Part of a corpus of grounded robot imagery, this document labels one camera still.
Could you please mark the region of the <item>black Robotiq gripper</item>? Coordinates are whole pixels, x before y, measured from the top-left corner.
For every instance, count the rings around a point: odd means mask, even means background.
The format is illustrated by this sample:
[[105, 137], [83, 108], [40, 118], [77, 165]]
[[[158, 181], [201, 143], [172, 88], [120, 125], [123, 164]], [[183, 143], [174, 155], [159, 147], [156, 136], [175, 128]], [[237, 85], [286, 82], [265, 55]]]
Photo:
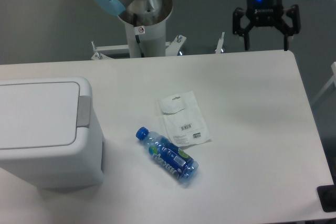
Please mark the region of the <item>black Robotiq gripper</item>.
[[[283, 8], [282, 0], [246, 0], [246, 2], [246, 10], [237, 7], [233, 11], [233, 34], [243, 38], [245, 50], [250, 49], [249, 32], [254, 26], [274, 26], [283, 34], [284, 51], [287, 51], [289, 37], [299, 34], [301, 29], [299, 6], [294, 4], [289, 8]], [[284, 21], [283, 15], [291, 19], [291, 26]], [[245, 28], [241, 26], [241, 19], [244, 16], [249, 20]]]

